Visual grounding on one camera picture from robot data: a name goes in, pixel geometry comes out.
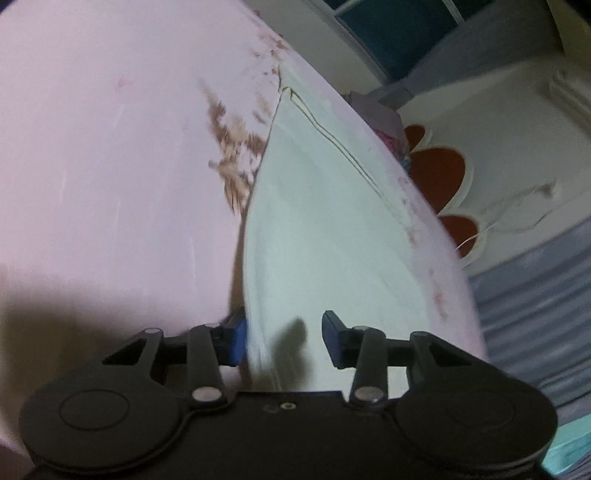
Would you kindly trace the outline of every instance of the dark window pane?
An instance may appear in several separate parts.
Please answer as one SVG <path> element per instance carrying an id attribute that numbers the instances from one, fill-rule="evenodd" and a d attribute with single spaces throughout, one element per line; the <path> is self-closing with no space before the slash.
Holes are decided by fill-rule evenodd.
<path id="1" fill-rule="evenodd" d="M 472 15 L 482 10 L 493 0 L 453 0 L 457 9 L 460 11 L 464 20 L 468 20 Z"/>
<path id="2" fill-rule="evenodd" d="M 457 26 L 441 0 L 364 0 L 339 19 L 392 80 L 404 77 Z"/>
<path id="3" fill-rule="evenodd" d="M 325 4 L 328 4 L 333 10 L 343 5 L 347 0 L 324 0 Z"/>

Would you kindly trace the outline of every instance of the teal fabric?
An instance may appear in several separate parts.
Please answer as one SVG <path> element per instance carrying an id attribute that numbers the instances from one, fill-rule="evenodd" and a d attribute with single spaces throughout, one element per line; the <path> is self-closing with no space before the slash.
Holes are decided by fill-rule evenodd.
<path id="1" fill-rule="evenodd" d="M 591 414 L 558 428 L 544 459 L 544 468 L 552 475 L 568 470 L 591 452 Z"/>

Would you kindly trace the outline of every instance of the circular cover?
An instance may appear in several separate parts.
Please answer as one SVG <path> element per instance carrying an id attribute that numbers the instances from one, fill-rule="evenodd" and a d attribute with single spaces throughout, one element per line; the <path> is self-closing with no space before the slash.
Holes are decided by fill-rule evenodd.
<path id="1" fill-rule="evenodd" d="M 174 396 L 133 368 L 117 367 L 50 384 L 20 418 L 22 439 L 44 461 L 71 471 L 101 471 L 148 455 L 176 430 Z"/>
<path id="2" fill-rule="evenodd" d="M 432 459 L 471 471 L 502 471 L 541 457 L 557 427 L 550 401 L 510 378 L 475 383 L 460 375 L 409 390 L 395 406 L 407 439 Z"/>

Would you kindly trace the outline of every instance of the white wall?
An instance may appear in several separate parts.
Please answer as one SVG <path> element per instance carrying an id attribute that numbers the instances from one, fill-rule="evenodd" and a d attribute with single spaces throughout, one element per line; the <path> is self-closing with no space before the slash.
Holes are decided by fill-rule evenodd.
<path id="1" fill-rule="evenodd" d="M 474 180 L 461 207 L 486 221 L 498 217 L 498 205 L 483 215 L 491 203 L 557 182 L 553 198 L 529 196 L 506 213 L 498 229 L 530 226 L 547 213 L 544 220 L 523 233 L 491 231 L 482 256 L 466 267 L 469 275 L 522 254 L 591 215 L 591 191 L 582 193 L 591 187 L 591 137 L 548 97 L 548 80 L 557 68 L 591 82 L 591 75 L 556 55 L 426 93 L 400 110 L 406 125 L 420 122 L 433 130 L 431 145 L 450 145 L 472 160 Z"/>
<path id="2" fill-rule="evenodd" d="M 363 58 L 304 0 L 246 0 L 339 93 L 381 86 Z"/>

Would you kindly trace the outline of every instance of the light green fabric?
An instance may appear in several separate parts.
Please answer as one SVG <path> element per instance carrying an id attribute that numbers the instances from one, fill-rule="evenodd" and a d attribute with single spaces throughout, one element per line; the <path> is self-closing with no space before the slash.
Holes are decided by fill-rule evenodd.
<path id="1" fill-rule="evenodd" d="M 320 321 L 390 338 L 428 329 L 412 272 L 410 220 L 372 144 L 299 81 L 284 88 L 246 219 L 248 358 L 255 390 L 342 390 L 352 371 L 332 367 Z M 389 369 L 390 395 L 407 390 Z"/>
<path id="2" fill-rule="evenodd" d="M 591 452 L 591 415 L 571 421 L 558 428 L 556 437 L 544 459 L 544 468 L 553 475 L 569 467 Z"/>

